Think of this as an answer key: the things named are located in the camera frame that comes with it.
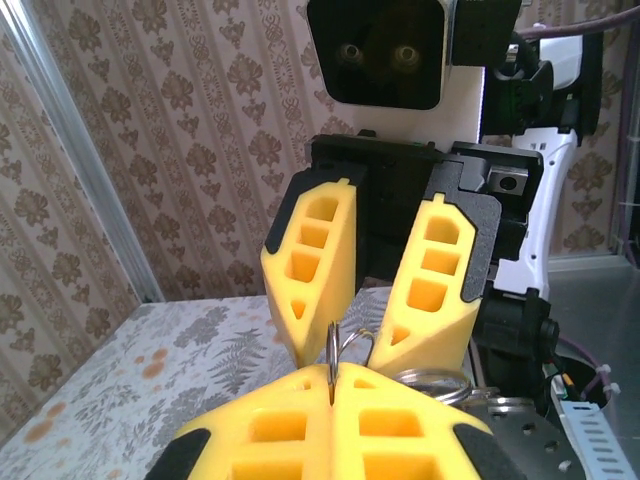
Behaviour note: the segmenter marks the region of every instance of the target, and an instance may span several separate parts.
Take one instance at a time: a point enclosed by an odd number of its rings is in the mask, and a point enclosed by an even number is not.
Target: metal frame
[[[28,3],[0,0],[0,25],[15,47],[134,291],[143,302],[162,302],[162,290]]]

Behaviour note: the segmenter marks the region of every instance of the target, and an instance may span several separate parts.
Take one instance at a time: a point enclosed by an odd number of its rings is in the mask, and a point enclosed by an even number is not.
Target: black mount
[[[341,103],[430,110],[449,65],[499,67],[521,0],[310,0],[327,92]]]
[[[555,91],[551,63],[539,60],[540,42],[518,41],[515,62],[485,69],[482,135],[522,135],[528,128],[557,127],[559,133],[574,130],[580,145],[598,127],[603,34],[582,37],[580,75]]]
[[[544,414],[547,398],[542,364],[553,358],[558,335],[557,322],[549,318],[551,305],[529,289],[526,295],[507,294],[487,284],[473,339],[480,350],[487,385],[507,397],[534,399]]]
[[[324,182],[349,179],[357,187],[355,290],[365,277],[393,281],[424,199],[444,193],[476,228],[462,299],[482,296],[492,259],[517,259],[527,215],[542,178],[533,151],[456,142],[442,153],[434,144],[386,142],[358,136],[318,135],[307,145],[311,167],[295,174],[265,247],[275,253],[298,197]]]

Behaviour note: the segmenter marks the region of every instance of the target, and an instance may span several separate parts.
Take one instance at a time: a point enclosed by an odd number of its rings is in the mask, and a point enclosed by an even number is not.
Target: cable
[[[562,381],[564,382],[564,388],[567,392],[569,400],[571,400],[572,402],[579,402],[581,400],[580,394],[576,389],[575,383],[573,383],[573,379],[569,376],[568,373],[562,374]]]
[[[624,12],[616,13],[610,17],[600,18],[598,20],[563,25],[560,27],[525,28],[524,30],[519,30],[518,33],[527,40],[573,37],[575,35],[587,35],[590,33],[603,32],[638,20],[640,20],[640,6],[632,7]]]
[[[558,354],[556,354],[555,352],[551,353],[551,358],[549,358],[547,360],[547,363],[551,363],[553,364],[554,367],[556,367],[556,372],[546,376],[543,380],[542,380],[542,384],[540,387],[540,390],[538,390],[538,392],[542,392],[543,398],[545,399],[545,401],[547,401],[547,399],[549,399],[549,406],[547,407],[547,410],[544,412],[544,416],[546,417],[547,414],[549,413],[549,409],[551,408],[551,395],[552,395],[552,384],[553,384],[553,379],[556,378],[558,375],[563,375],[564,374],[564,362],[562,361],[562,358],[560,358],[560,356]]]
[[[594,369],[596,369],[596,378],[594,379],[596,381],[595,383],[593,383],[594,380],[592,380],[591,382],[589,382],[589,385],[587,385],[587,387],[590,387],[589,391],[591,391],[591,389],[593,389],[593,387],[597,385],[598,381],[602,382],[603,390],[605,390],[604,395],[607,401],[609,401],[611,399],[611,380],[609,379],[609,375],[606,371],[604,370],[598,371],[598,368],[602,364],[589,352],[589,350],[584,348],[579,343],[574,342],[573,340],[565,337],[562,334],[560,334],[560,337],[558,338],[558,340],[564,345],[566,345],[567,347],[574,350],[575,352],[579,353],[580,356],[582,356],[585,360],[587,360],[591,364],[591,366]],[[582,396],[586,396],[589,393],[589,391],[587,391],[587,389],[585,388],[582,391]]]

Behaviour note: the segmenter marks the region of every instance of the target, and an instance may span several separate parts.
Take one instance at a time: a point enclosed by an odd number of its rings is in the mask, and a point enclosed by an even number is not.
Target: black square camera housing
[[[447,3],[310,0],[307,17],[336,101],[412,110],[440,103],[452,21]]]

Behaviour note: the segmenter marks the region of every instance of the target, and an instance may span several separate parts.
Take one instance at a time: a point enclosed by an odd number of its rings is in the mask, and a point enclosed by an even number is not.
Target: metal ring
[[[530,398],[497,397],[487,399],[487,408],[491,414],[535,412],[536,406]]]
[[[369,348],[367,359],[364,361],[364,364],[363,364],[366,367],[369,364],[371,353],[373,353],[373,345],[375,344],[375,341],[376,341],[375,335],[371,333],[369,330],[367,330],[366,328],[360,328],[359,330],[356,330],[351,335],[349,335],[349,338],[347,338],[344,341],[344,343],[340,347],[340,350],[338,351],[338,358],[340,358],[340,355],[342,355],[342,352],[344,351],[345,348],[347,348],[349,345],[351,345],[360,337],[368,338],[371,341],[371,348]]]
[[[400,372],[393,379],[424,393],[445,405],[457,405],[471,395],[471,380],[462,372],[444,369],[411,369]]]
[[[340,356],[338,326],[335,323],[329,325],[327,332],[326,357],[329,364],[329,386],[334,387],[338,378],[338,358]]]
[[[476,407],[478,405],[482,405],[484,407],[487,406],[487,402],[496,398],[500,395],[500,389],[497,387],[476,387],[471,390],[469,396],[461,402],[458,406],[460,408],[469,409],[471,407]]]

